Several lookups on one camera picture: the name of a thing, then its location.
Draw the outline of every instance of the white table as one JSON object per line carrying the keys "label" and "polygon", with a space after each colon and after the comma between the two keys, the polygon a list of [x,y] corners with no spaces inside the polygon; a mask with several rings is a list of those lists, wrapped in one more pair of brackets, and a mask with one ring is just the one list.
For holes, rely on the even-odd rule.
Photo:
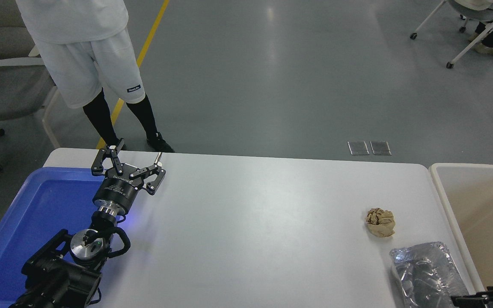
{"label": "white table", "polygon": [[[95,155],[59,148],[45,166],[87,168]],[[155,154],[119,158],[143,167]],[[106,263],[101,308],[401,307],[389,251],[437,240],[474,292],[421,165],[198,154],[161,161],[167,174],[156,195],[139,193],[120,225],[132,248]],[[392,237],[368,232],[373,207],[395,214]]]}

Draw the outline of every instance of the blue plastic tray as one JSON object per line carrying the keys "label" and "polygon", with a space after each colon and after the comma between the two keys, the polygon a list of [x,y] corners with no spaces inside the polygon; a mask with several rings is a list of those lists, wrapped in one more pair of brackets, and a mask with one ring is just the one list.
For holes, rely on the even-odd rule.
{"label": "blue plastic tray", "polygon": [[88,228],[103,179],[80,168],[41,168],[29,175],[0,222],[0,308],[25,292],[22,265],[47,240],[63,228],[71,234]]}

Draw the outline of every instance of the black socks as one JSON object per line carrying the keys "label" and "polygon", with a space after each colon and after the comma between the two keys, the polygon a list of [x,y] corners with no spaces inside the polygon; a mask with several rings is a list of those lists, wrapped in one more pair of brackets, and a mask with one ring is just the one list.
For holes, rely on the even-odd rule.
{"label": "black socks", "polygon": [[83,111],[104,142],[108,145],[117,145],[119,139],[113,130],[110,108],[104,98],[104,90],[84,106]]}
{"label": "black socks", "polygon": [[[151,103],[149,103],[147,95],[139,103],[127,103],[127,107],[129,107],[140,124],[142,124],[142,127],[146,131],[146,138],[149,140],[159,139],[155,117],[153,116]],[[104,98],[103,90],[90,103],[83,107],[83,111],[98,134],[104,139],[104,142],[108,145],[117,145],[119,139],[115,134],[115,130],[113,130],[110,108]]]}
{"label": "black socks", "polygon": [[151,103],[146,97],[136,104],[127,103],[127,107],[133,112],[142,124],[142,127],[146,131],[146,138],[149,140],[158,139],[157,126],[155,125],[155,117],[153,116],[153,110],[151,109]]}

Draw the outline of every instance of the yellow floor line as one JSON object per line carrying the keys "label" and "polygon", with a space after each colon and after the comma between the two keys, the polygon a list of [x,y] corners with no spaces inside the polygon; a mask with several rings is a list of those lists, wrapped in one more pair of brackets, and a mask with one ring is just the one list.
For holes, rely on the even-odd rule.
{"label": "yellow floor line", "polygon": [[[159,14],[157,14],[157,18],[155,19],[155,22],[153,23],[153,26],[151,27],[151,30],[149,30],[149,34],[147,35],[147,39],[144,42],[144,45],[142,47],[142,50],[140,51],[140,54],[138,55],[137,59],[137,65],[140,67],[142,65],[143,59],[146,56],[147,50],[149,49],[149,45],[151,44],[151,41],[153,41],[153,37],[155,36],[155,32],[157,31],[157,27],[159,27],[159,24],[161,23],[161,19],[163,18],[163,14],[165,14],[166,7],[169,4],[169,0],[165,0],[163,2],[163,5],[161,6],[161,9],[159,10]],[[115,108],[113,109],[111,113],[111,123],[115,124],[117,121],[117,117],[119,117],[119,113],[121,112],[121,109],[123,109],[123,104],[125,102],[122,99],[119,99],[117,101],[117,104],[115,105]],[[96,145],[97,149],[103,148],[106,145],[104,140],[100,138],[98,140],[98,144]]]}

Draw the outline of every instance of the shorts logo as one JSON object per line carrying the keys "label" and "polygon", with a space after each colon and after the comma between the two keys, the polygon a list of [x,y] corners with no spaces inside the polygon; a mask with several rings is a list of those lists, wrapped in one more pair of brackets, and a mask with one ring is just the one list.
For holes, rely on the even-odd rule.
{"label": "shorts logo", "polygon": [[127,93],[134,92],[134,91],[136,91],[136,90],[139,90],[140,88],[141,88],[141,86],[140,86],[140,85],[138,85],[138,86],[135,86],[135,87],[133,87],[133,88],[131,88],[131,89],[127,89]]}

